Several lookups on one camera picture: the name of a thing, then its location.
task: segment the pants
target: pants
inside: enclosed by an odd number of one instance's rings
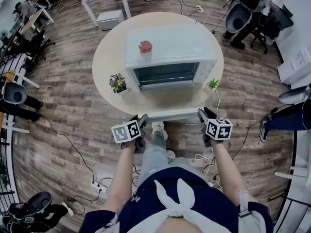
[[[45,219],[50,213],[53,213],[53,216],[50,219]],[[35,221],[38,223],[33,223],[28,230],[31,232],[47,232],[54,228],[67,213],[67,208],[61,204],[50,205],[42,214],[35,215]]]
[[[181,167],[191,173],[198,175],[207,182],[207,179],[198,170],[190,166],[189,162],[182,157],[170,159],[167,157],[167,150],[163,134],[156,131],[148,144],[142,161],[141,172],[138,180],[140,186],[152,174],[170,167]]]
[[[311,117],[308,115],[311,110],[311,101],[307,100],[303,108],[302,123],[302,106],[304,102],[288,107],[280,112],[274,113],[272,119],[264,124],[265,132],[270,130],[289,130],[299,131],[311,129]]]
[[[41,106],[41,102],[33,97],[27,96],[24,104],[39,109]],[[18,107],[16,104],[7,103],[4,100],[0,100],[0,111],[4,113],[9,113],[13,116],[18,116],[26,120],[36,121],[39,119],[39,115],[36,112],[29,111],[23,108]]]
[[[261,12],[255,12],[252,14],[252,19],[250,22],[238,33],[238,35],[233,39],[234,42],[240,43],[243,41],[258,25],[259,22],[261,25],[264,25],[266,16]],[[225,32],[225,35],[232,37],[235,33],[230,33],[229,31]]]

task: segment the small succulent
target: small succulent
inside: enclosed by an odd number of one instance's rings
[[[141,41],[138,47],[140,53],[152,52],[152,44],[149,41]]]
[[[122,77],[119,73],[110,76],[109,85],[113,89],[114,93],[119,93],[126,90],[125,78]]]
[[[219,86],[220,80],[216,80],[215,78],[208,82],[208,86],[210,89],[216,89]]]

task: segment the green plant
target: green plant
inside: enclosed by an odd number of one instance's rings
[[[208,86],[210,89],[216,89],[219,86],[220,80],[216,80],[215,78],[208,82]]]
[[[113,89],[114,93],[119,93],[126,90],[125,78],[122,77],[119,73],[110,76],[109,85]]]

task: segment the power strip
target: power strip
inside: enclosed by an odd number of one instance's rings
[[[97,181],[94,181],[94,183],[93,183],[93,181],[91,181],[91,186],[93,188],[95,188],[96,190],[98,190],[98,191],[101,189],[101,193],[106,193],[107,192],[107,187],[105,187],[102,184],[99,184]]]

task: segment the wood plank floor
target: wood plank floor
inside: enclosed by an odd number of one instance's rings
[[[128,0],[132,16],[154,11],[181,13],[177,0],[153,2]],[[206,27],[214,29],[226,13],[222,6],[226,0],[183,0],[188,6],[202,4],[209,9]],[[121,0],[93,0],[90,3],[97,16],[104,11],[123,9]],[[183,14],[189,16],[195,8],[182,6]],[[29,95],[44,101],[41,113],[53,127],[66,134],[84,156],[87,164],[96,172],[96,178],[112,177],[121,151],[111,140],[110,127],[130,118],[110,104],[97,91],[92,78],[92,59],[96,47],[106,33],[95,28],[79,0],[60,2],[51,12],[54,24],[46,28],[46,35],[56,42],[47,50],[47,60],[40,61],[29,78],[40,85],[37,90],[26,86]],[[191,17],[200,22],[205,13],[195,12]],[[225,31],[225,21],[217,28]],[[246,38],[246,50],[230,47],[229,41],[216,37],[225,58],[224,74],[218,88],[219,112],[234,124],[232,138],[226,143],[233,156],[241,147],[247,126],[261,120],[271,109],[278,106],[277,96],[286,91],[280,84],[277,67],[280,60],[271,47],[267,55],[257,42],[249,47],[252,38]],[[204,105],[216,109],[218,98],[214,93]],[[97,197],[90,187],[91,173],[79,154],[63,136],[56,135],[45,118],[33,124],[16,118],[17,126],[29,129],[30,134],[15,134],[14,165],[21,200],[27,200],[39,191],[49,191],[54,202],[80,195],[89,199]],[[201,170],[208,161],[194,160],[195,154],[209,156],[211,149],[204,148],[202,126],[197,120],[168,123],[168,148],[184,156]],[[260,202],[269,205],[275,218],[282,199],[268,203],[268,197],[282,192],[287,180],[274,176],[274,171],[285,171],[291,164],[293,134],[271,132],[264,144],[259,139],[259,123],[249,130],[243,149],[234,158],[246,186]],[[142,156],[135,156],[141,165]],[[211,167],[208,178],[217,173]],[[86,212],[98,210],[105,202],[101,194],[95,202],[81,200]],[[81,206],[75,204],[81,212]],[[51,232],[78,232],[83,216],[64,217]]]

